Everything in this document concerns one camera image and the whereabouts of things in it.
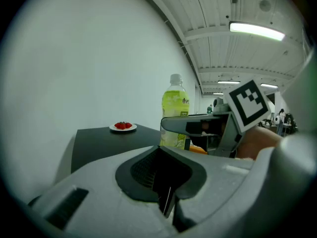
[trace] dark table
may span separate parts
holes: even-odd
[[[104,128],[77,130],[71,173],[95,160],[142,147],[159,145],[160,131],[137,124],[136,130],[116,132]]]

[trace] orange object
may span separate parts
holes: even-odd
[[[194,153],[208,154],[208,152],[205,152],[203,148],[198,146],[191,145],[189,146],[189,150]]]

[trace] white plate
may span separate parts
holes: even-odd
[[[137,128],[137,126],[135,124],[132,125],[132,127],[128,128],[128,129],[118,129],[113,125],[109,126],[110,129],[115,130],[115,131],[129,131],[129,130],[134,130]]]

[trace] person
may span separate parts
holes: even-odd
[[[284,109],[281,109],[281,111],[278,113],[278,115],[279,115],[280,120],[279,120],[279,124],[277,126],[277,135],[281,136],[283,133],[283,123],[284,123],[284,119],[286,116]]]
[[[267,128],[254,126],[246,134],[237,148],[236,158],[255,160],[259,152],[267,147],[276,147],[282,137]]]
[[[210,104],[210,106],[207,108],[207,114],[211,114],[212,113],[212,104]]]

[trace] bottle cap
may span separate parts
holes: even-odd
[[[182,76],[180,74],[172,74],[170,76],[170,83],[183,83]]]

